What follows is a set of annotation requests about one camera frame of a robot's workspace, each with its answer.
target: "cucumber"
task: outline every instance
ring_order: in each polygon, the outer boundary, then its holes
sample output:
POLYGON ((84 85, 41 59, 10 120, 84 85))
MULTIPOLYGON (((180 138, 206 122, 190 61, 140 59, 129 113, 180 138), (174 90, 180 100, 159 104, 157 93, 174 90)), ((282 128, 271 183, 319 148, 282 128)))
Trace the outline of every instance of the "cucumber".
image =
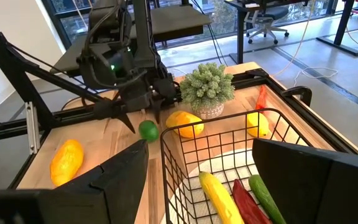
POLYGON ((249 186, 256 198, 266 211, 269 218, 274 224, 286 224, 283 216, 277 208, 272 196, 267 190, 262 178, 259 175, 252 175, 248 179, 249 186))

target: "succulent plant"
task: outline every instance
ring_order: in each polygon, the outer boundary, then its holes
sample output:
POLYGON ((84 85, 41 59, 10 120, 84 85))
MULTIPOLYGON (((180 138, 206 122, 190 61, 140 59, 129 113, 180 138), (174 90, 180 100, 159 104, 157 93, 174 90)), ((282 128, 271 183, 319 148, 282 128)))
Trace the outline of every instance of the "succulent plant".
POLYGON ((224 65, 216 63, 198 65, 180 83, 181 97, 193 110, 213 108, 234 98, 233 75, 224 74, 224 65))

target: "wooden surface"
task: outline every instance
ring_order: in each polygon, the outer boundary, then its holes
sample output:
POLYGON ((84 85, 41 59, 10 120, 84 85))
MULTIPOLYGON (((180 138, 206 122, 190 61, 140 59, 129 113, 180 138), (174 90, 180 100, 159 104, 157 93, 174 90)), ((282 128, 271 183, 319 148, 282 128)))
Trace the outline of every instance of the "wooden surface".
MULTIPOLYGON (((245 63, 242 65, 235 65, 226 68, 227 73, 241 73, 246 70, 252 70, 259 68, 254 63, 245 63)), ((228 101, 224 105, 224 111, 222 116, 240 113, 254 109, 256 99, 259 95, 259 86, 246 88, 242 90, 236 90, 235 99, 228 101)), ((114 91, 102 93, 103 96, 112 98, 114 91)), ((81 106, 80 100, 73 101, 67 105, 67 108, 74 108, 81 106)), ((299 129, 300 133, 304 135, 305 139, 318 148, 332 149, 332 147, 317 133, 312 130, 294 111, 292 111, 278 96, 275 96, 273 91, 268 89, 267 92, 267 107, 276 108, 281 111, 288 120, 299 129)), ((165 126, 165 120, 170 113, 176 110, 185 110, 191 112, 188 105, 180 103, 177 107, 162 111, 161 122, 157 125, 160 132, 167 127, 165 126)), ((270 123, 270 133, 268 138, 272 135, 277 119, 278 113, 268 111, 265 113, 270 123)), ((152 113, 142 113, 140 111, 128 114, 133 126, 137 129, 140 122, 145 119, 149 119, 155 122, 152 113)), ((277 125, 277 131, 284 135, 288 127, 288 123, 280 118, 280 122, 277 125)), ((219 134, 225 131, 232 131, 233 129, 245 128, 245 116, 238 116, 235 118, 225 119, 222 121, 215 121, 213 123, 205 124, 203 133, 198 137, 203 137, 212 134, 219 134)), ((172 156, 178 161, 179 167, 182 170, 185 168, 191 168, 194 164, 188 164, 195 157, 207 158, 207 156, 213 157, 220 154, 222 151, 230 151, 239 148, 252 147, 252 140, 246 141, 251 137, 243 131, 242 133, 234 134, 221 134, 217 137, 213 136, 208 138, 197 139, 188 141, 181 144, 181 141, 186 139, 180 139, 173 131, 164 135, 164 140, 167 143, 169 150, 172 152, 172 156), (230 143, 235 141, 242 141, 236 144, 228 144, 228 146, 222 147, 222 151, 218 146, 220 143, 230 143), (183 151, 191 152, 198 149, 209 146, 212 152, 211 155, 207 155, 208 151, 193 152, 183 157, 183 151)), ((273 139, 281 140, 278 134, 274 134, 273 139)), ((67 140, 76 139, 82 143, 85 150, 85 159, 83 165, 78 171, 77 175, 81 175, 86 171, 92 169, 94 166, 104 162, 106 159, 112 157, 118 152, 125 149, 127 146, 135 143, 140 139, 139 133, 133 134, 124 124, 117 119, 104 119, 101 121, 89 121, 80 124, 74 124, 67 127, 53 129, 42 145, 39 153, 35 157, 33 163, 29 167, 29 170, 25 174, 18 189, 53 189, 54 186, 50 180, 49 164, 56 150, 67 140)), ((294 142, 298 139, 298 135, 293 129, 289 129, 285 140, 287 142, 294 142)), ((162 160, 161 160, 161 148, 160 141, 155 141, 149 144, 149 168, 147 173, 147 179, 142 195, 142 200, 138 209, 136 217, 136 223, 160 223, 164 213, 164 198, 163 198, 163 180, 162 180, 162 160)))

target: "small potted plant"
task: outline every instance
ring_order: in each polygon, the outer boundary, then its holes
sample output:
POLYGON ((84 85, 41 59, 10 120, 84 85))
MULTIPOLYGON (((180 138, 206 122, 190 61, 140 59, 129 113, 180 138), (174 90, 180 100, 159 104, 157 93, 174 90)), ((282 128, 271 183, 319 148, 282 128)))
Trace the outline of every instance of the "small potted plant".
POLYGON ((200 64, 180 83, 181 97, 201 119, 211 119, 223 112, 223 103, 234 98, 233 75, 224 74, 224 65, 200 64))

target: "office chair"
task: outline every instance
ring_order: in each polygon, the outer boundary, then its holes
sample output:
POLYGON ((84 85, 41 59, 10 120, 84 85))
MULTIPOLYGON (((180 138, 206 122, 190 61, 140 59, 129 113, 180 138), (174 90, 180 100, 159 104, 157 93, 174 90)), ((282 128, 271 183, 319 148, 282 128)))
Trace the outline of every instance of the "office chair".
POLYGON ((252 32, 252 30, 247 30, 247 37, 249 37, 248 44, 252 43, 253 37, 261 33, 264 34, 264 37, 266 37, 266 34, 272 36, 274 38, 274 44, 277 44, 278 40, 272 31, 285 32, 284 36, 288 37, 290 33, 288 33, 286 29, 272 26, 274 21, 283 18, 287 14, 288 8, 285 6, 268 8, 265 13, 261 13, 259 10, 248 12, 246 14, 245 22, 251 23, 253 27, 255 27, 256 24, 260 26, 259 28, 253 29, 256 30, 256 32, 254 32, 251 36, 250 32, 252 32))

